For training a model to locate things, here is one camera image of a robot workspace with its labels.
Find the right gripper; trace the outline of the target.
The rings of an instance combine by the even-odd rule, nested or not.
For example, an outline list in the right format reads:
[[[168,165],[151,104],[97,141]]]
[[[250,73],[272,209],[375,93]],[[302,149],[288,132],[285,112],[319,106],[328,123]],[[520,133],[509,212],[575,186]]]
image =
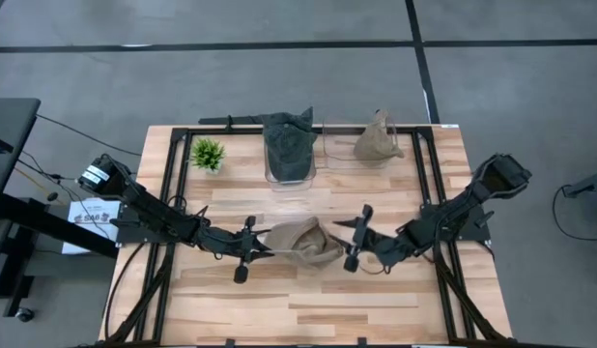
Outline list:
[[[364,205],[359,217],[334,222],[336,225],[354,229],[352,240],[343,241],[346,252],[343,268],[348,272],[355,273],[357,271],[359,268],[358,256],[362,252],[369,252],[376,256],[383,266],[381,273],[390,273],[393,266],[407,257],[402,251],[400,238],[386,236],[368,226],[372,216],[373,208],[370,205]]]

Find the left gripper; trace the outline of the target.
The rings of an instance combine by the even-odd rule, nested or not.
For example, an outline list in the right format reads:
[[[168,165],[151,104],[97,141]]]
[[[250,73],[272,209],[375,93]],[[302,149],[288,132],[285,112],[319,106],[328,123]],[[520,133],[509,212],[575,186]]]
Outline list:
[[[212,252],[215,256],[226,255],[240,259],[239,266],[235,269],[234,282],[243,284],[248,278],[247,264],[253,259],[273,257],[274,253],[267,246],[255,249],[255,240],[263,242],[269,229],[252,230],[256,217],[249,216],[244,223],[243,229],[238,233],[231,233],[217,227],[202,227],[198,231],[199,246],[202,249]]]

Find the beige canvas cap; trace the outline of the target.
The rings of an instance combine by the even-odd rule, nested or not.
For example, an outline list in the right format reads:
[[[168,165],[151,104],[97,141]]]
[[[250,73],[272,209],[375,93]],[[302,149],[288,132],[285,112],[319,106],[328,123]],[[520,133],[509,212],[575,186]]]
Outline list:
[[[384,165],[405,154],[398,144],[397,130],[386,110],[378,109],[370,124],[355,143],[353,154],[365,165]]]
[[[266,233],[264,245],[297,267],[321,270],[344,255],[317,217],[279,223]]]

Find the clear plastic bin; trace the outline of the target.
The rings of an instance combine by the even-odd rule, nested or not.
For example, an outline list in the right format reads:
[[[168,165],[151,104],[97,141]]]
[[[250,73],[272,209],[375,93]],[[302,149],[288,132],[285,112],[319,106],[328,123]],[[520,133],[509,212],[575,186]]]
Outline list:
[[[317,170],[313,145],[317,135],[290,123],[266,128],[265,179],[275,191],[310,189]]]
[[[325,118],[322,125],[323,150],[327,167],[331,169],[381,169],[384,165],[368,166],[355,158],[353,149],[365,127],[370,124],[333,123]]]

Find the small green potted plant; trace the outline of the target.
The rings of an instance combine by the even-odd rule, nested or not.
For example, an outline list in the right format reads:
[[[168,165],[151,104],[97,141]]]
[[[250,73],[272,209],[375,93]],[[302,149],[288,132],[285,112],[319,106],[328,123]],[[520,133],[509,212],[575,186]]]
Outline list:
[[[197,138],[191,146],[189,162],[198,169],[211,173],[220,171],[226,157],[225,147],[211,138]]]

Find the white paper sign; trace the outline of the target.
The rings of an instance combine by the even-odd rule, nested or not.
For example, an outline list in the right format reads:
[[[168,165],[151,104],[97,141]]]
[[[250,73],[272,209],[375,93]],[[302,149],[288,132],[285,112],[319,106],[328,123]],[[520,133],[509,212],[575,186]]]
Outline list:
[[[117,255],[119,228],[112,223],[118,217],[121,203],[116,200],[89,198],[70,204],[62,253],[75,255],[97,253],[108,257]]]

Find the black stand base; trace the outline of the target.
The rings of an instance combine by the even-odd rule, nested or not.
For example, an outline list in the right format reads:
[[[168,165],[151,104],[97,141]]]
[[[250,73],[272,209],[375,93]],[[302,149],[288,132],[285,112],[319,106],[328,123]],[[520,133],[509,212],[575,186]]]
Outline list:
[[[580,180],[573,185],[566,185],[563,189],[563,195],[566,198],[577,198],[581,193],[592,192],[597,201],[597,173]]]

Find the black office desk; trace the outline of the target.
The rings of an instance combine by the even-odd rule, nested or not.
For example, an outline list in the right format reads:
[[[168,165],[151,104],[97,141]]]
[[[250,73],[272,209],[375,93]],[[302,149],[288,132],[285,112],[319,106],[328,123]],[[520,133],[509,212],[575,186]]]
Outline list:
[[[0,99],[0,299],[8,301],[6,317],[14,317],[23,307],[21,300],[29,295],[34,278],[26,274],[26,268],[38,237],[44,234],[64,242],[71,225],[38,200],[4,192],[40,105],[38,99]]]

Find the black aluminium table frame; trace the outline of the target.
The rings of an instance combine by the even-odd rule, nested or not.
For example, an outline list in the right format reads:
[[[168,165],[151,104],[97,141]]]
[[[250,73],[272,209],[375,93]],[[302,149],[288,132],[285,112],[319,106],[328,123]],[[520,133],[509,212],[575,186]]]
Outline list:
[[[189,162],[197,138],[224,147],[221,169],[211,173]],[[470,169],[462,134],[455,125],[410,125],[399,135],[403,159],[381,169],[327,167],[323,140],[315,145],[317,173],[311,188],[275,191],[265,179],[264,140],[257,125],[152,126],[137,180],[151,193],[206,211],[217,227],[238,231],[246,218],[258,228],[317,217],[347,238],[349,228],[334,224],[374,208],[371,225],[392,234],[418,215],[423,203],[459,193]],[[135,307],[145,283],[170,258],[169,277],[155,293],[128,341],[160,346],[346,345],[365,338],[371,345],[440,344],[465,336],[467,313],[444,288],[428,257],[405,260],[390,273],[377,270],[374,256],[361,257],[355,273],[341,262],[305,270],[281,256],[260,259],[243,284],[233,280],[238,260],[215,259],[189,246],[120,249],[115,296],[101,335],[118,331]]]

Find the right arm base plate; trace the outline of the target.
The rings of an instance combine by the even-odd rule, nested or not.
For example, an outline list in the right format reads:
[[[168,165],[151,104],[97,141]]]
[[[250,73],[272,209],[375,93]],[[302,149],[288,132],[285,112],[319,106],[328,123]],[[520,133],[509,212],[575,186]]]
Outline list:
[[[427,232],[427,238],[434,239],[434,225],[438,222],[438,240],[484,242],[491,239],[487,220],[494,212],[485,213],[481,205],[457,204],[446,201],[439,205],[427,205],[421,208],[419,218],[408,223],[410,229],[419,226],[419,232]]]

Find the black mounting bracket bar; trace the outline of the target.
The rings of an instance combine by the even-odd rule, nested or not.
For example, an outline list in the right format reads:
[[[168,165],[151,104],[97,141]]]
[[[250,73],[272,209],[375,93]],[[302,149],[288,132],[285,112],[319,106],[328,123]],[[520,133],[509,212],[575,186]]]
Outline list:
[[[201,118],[198,121],[199,125],[261,125],[262,119],[260,116],[232,116],[224,117]]]

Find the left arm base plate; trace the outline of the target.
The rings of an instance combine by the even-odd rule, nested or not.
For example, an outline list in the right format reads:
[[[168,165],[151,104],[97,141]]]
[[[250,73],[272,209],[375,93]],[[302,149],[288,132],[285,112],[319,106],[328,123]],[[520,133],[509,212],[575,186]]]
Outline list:
[[[122,205],[116,218],[118,234],[116,241],[122,244],[130,243],[171,243],[179,239],[165,233],[151,230],[140,220],[138,214],[126,205]]]

